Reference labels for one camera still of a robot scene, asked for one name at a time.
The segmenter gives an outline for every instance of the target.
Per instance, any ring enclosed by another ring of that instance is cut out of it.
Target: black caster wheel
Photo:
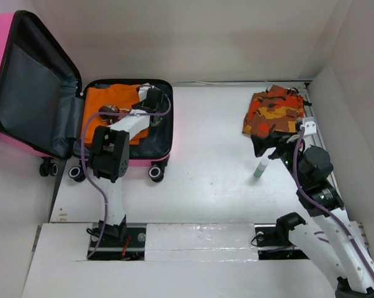
[[[57,176],[58,174],[58,165],[56,163],[49,164],[49,175],[50,176]]]
[[[164,178],[164,169],[158,165],[153,165],[148,171],[148,175],[154,182],[161,182]]]
[[[49,169],[48,167],[42,163],[40,166],[39,166],[39,174],[42,176],[42,177],[47,177],[49,176]]]
[[[69,169],[68,176],[75,182],[82,182],[86,179],[81,166],[73,166]]]

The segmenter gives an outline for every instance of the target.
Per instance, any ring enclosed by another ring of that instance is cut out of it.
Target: suitcase
[[[150,166],[151,179],[159,182],[172,147],[172,86],[158,79],[100,79],[82,90],[75,64],[35,14],[0,14],[0,140],[41,156],[42,176],[57,175],[56,159],[80,158],[88,88],[144,83],[166,94],[171,110],[146,139],[130,146],[130,165]],[[69,171],[77,182],[84,180],[81,162]]]

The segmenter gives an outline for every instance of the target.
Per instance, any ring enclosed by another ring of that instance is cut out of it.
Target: orange cloth
[[[119,109],[131,109],[131,106],[140,102],[136,88],[139,85],[111,85],[109,88],[89,88],[86,94],[85,108],[83,113],[82,131],[86,125],[87,120],[91,115],[97,113],[99,109],[108,104],[117,106]],[[85,144],[90,146],[93,142],[94,130],[97,126],[107,126],[100,116],[91,120],[89,127],[86,130]],[[133,139],[130,140],[131,145],[139,145],[142,138],[148,136],[148,129],[142,130]]]

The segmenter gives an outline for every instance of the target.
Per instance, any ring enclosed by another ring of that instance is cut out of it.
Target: suitcase lid
[[[81,91],[81,75],[54,36],[35,14],[17,11],[0,66],[0,133],[69,158],[81,129]]]

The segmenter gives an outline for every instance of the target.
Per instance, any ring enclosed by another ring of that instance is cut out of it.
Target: open suitcase
[[[166,94],[171,110],[149,128],[146,139],[130,146],[130,165],[152,167],[151,179],[159,182],[172,147],[171,85],[158,79],[102,79],[82,91],[78,69],[35,14],[0,14],[0,139],[41,156],[42,176],[56,176],[55,158],[79,157],[88,88],[144,83]],[[84,179],[80,167],[69,175],[78,182]]]

